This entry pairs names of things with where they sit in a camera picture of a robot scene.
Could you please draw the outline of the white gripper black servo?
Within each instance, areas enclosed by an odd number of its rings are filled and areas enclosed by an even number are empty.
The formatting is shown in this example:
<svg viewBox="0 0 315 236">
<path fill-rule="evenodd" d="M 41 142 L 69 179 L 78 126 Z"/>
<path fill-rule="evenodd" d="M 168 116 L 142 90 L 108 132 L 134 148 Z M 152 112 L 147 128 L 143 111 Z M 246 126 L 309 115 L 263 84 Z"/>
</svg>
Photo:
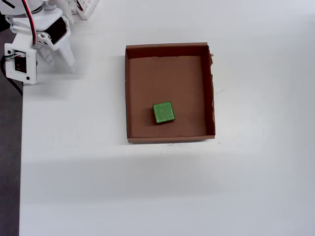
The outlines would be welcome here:
<svg viewBox="0 0 315 236">
<path fill-rule="evenodd" d="M 21 31 L 32 34 L 27 14 L 6 15 L 6 21 L 11 24 L 10 30 L 14 33 Z M 68 19 L 63 15 L 63 11 L 59 8 L 50 10 L 41 8 L 32 14 L 32 22 L 36 33 L 37 54 L 48 65 L 55 65 L 51 47 L 58 47 L 63 65 L 69 72 L 73 72 L 75 59 L 69 41 L 71 32 Z"/>
</svg>

